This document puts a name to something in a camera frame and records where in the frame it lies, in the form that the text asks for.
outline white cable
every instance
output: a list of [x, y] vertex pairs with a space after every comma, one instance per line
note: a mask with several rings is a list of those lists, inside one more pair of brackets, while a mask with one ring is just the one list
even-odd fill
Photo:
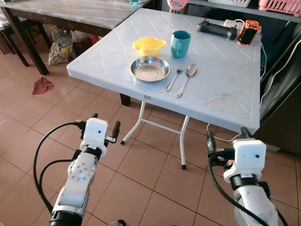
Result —
[[271, 80], [271, 82], [270, 82], [270, 84], [269, 84], [269, 87], [268, 87], [267, 91], [262, 95], [262, 97], [261, 97], [261, 99], [260, 99], [260, 105], [259, 105], [259, 108], [261, 108], [263, 97], [264, 97], [264, 96], [269, 92], [269, 90], [271, 89], [275, 76], [278, 75], [278, 74], [285, 68], [285, 66], [286, 66], [286, 65], [288, 64], [288, 62], [291, 60], [291, 58], [292, 58], [292, 56], [293, 56], [293, 53], [295, 52], [297, 46], [298, 46], [300, 43], [301, 43], [301, 39], [296, 43], [295, 47], [294, 47], [293, 50], [292, 50], [292, 53], [291, 53], [290, 57], [288, 58], [288, 60], [286, 61], [286, 63], [283, 65], [283, 67], [273, 75], [272, 80]]
[[237, 138], [238, 136], [240, 136], [241, 135], [241, 133], [240, 134], [237, 134], [235, 137], [233, 137], [231, 140], [224, 140], [224, 139], [221, 139], [221, 138], [219, 138], [219, 137], [215, 137], [215, 136], [213, 136], [215, 139], [218, 139], [218, 140], [221, 140], [221, 141], [226, 141], [226, 142], [230, 142], [230, 141], [233, 141], [235, 138]]
[[234, 20], [234, 21], [235, 21], [235, 22], [236, 22], [236, 21], [240, 21], [240, 22], [243, 22], [244, 24], [246, 24], [245, 21], [243, 21], [243, 20], [241, 20], [241, 19], [236, 19], [236, 20]]
[[262, 50], [263, 50], [263, 53], [264, 53], [264, 56], [265, 56], [264, 71], [263, 71], [262, 76], [260, 76], [260, 79], [262, 79], [264, 77], [264, 75], [265, 75], [265, 70], [267, 68], [267, 59], [268, 58], [267, 58], [267, 54], [265, 53], [265, 50], [264, 50], [264, 47], [263, 47], [263, 44], [262, 44], [261, 40], [257, 36], [255, 36], [255, 37], [258, 39], [258, 41], [260, 41], [260, 44], [262, 46]]

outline power strip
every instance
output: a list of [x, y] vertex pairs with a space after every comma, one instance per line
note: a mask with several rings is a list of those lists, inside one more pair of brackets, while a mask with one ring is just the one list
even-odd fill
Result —
[[[244, 23], [241, 21], [234, 21], [234, 20], [225, 20], [224, 27], [235, 27], [238, 31], [241, 30], [241, 28], [244, 26]], [[261, 26], [259, 26], [259, 30], [257, 31], [257, 34], [261, 34]]]

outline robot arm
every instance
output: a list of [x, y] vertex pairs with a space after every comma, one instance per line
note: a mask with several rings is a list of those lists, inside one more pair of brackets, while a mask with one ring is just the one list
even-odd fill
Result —
[[[235, 205], [234, 213], [240, 226], [277, 226], [278, 213], [267, 196], [267, 184], [258, 182], [265, 164], [266, 146], [262, 141], [250, 138], [251, 134], [246, 128], [242, 128], [242, 134], [246, 138], [234, 140], [234, 148], [215, 152], [214, 137], [210, 131], [207, 132], [209, 168], [212, 165], [224, 167], [223, 177], [226, 182], [231, 183], [234, 200], [238, 204]], [[223, 195], [230, 201], [231, 198], [227, 194]]]
[[80, 226], [84, 217], [98, 161], [106, 154], [108, 142], [115, 143], [119, 133], [118, 121], [113, 137], [107, 137], [107, 121], [90, 118], [84, 126], [81, 153], [68, 167], [68, 178], [55, 202], [50, 226]]

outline metal spoon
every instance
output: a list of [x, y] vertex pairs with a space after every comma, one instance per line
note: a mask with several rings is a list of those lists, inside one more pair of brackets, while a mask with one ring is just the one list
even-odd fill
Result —
[[185, 89], [185, 86], [188, 82], [188, 79], [191, 78], [196, 72], [197, 72], [197, 65], [195, 63], [193, 63], [192, 65], [190, 65], [188, 68], [187, 68], [187, 71], [186, 71], [186, 75], [187, 75], [187, 80], [185, 81], [184, 85], [182, 86], [182, 88], [179, 90], [179, 92], [177, 93], [177, 97], [181, 97], [183, 92], [184, 92], [184, 89]]
[[181, 74], [182, 72], [184, 71], [184, 68], [183, 67], [179, 67], [179, 69], [177, 70], [177, 74], [175, 75], [174, 79], [169, 83], [169, 85], [166, 87], [166, 91], [169, 91], [171, 89], [171, 87], [173, 86], [174, 84], [174, 81], [175, 79], [177, 78], [177, 76], [179, 74]]

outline black remote controller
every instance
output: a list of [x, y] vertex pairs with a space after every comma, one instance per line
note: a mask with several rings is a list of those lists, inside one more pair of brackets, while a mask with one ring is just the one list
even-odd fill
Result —
[[235, 27], [224, 27], [216, 24], [211, 24], [204, 20], [198, 24], [197, 30], [199, 32], [212, 32], [216, 34], [225, 35], [228, 39], [233, 40], [237, 36], [237, 29]]

